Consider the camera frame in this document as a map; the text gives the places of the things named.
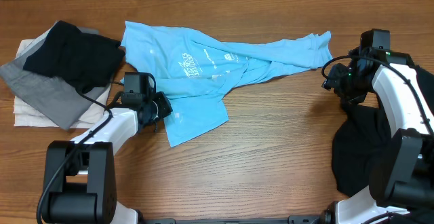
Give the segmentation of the light blue t-shirt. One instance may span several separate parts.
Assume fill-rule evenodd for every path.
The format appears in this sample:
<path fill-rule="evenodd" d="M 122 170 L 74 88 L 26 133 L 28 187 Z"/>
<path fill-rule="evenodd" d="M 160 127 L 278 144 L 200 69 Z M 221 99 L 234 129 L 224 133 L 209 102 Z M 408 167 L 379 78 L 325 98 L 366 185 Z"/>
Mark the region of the light blue t-shirt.
<path fill-rule="evenodd" d="M 164 119 L 170 146 L 228 121 L 223 98 L 234 88 L 322 67 L 331 60 L 329 31 L 271 43 L 221 42 L 184 27 L 125 22 L 125 61 L 150 73 L 173 111 Z"/>

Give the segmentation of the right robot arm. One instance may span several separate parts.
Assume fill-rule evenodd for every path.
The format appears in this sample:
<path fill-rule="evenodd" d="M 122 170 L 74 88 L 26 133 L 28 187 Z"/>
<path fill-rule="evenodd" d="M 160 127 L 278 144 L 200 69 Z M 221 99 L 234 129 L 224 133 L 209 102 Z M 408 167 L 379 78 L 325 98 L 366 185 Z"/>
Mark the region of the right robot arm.
<path fill-rule="evenodd" d="M 380 99 L 391 144 L 367 187 L 325 210 L 319 223 L 382 223 L 395 217 L 419 223 L 417 210 L 433 209 L 433 114 L 418 86 L 409 54 L 382 47 L 356 48 L 326 62 L 323 88 L 348 102 L 368 92 Z"/>

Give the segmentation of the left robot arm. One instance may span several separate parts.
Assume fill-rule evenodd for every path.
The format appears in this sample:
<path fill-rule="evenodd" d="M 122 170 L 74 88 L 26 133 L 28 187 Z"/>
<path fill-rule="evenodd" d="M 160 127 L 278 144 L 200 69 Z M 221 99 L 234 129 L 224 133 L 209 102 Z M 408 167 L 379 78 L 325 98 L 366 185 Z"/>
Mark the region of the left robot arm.
<path fill-rule="evenodd" d="M 88 131 L 50 143 L 37 222 L 137 223 L 137 212 L 117 201 L 114 156 L 129 138 L 171 112 L 163 92 L 118 92 Z"/>

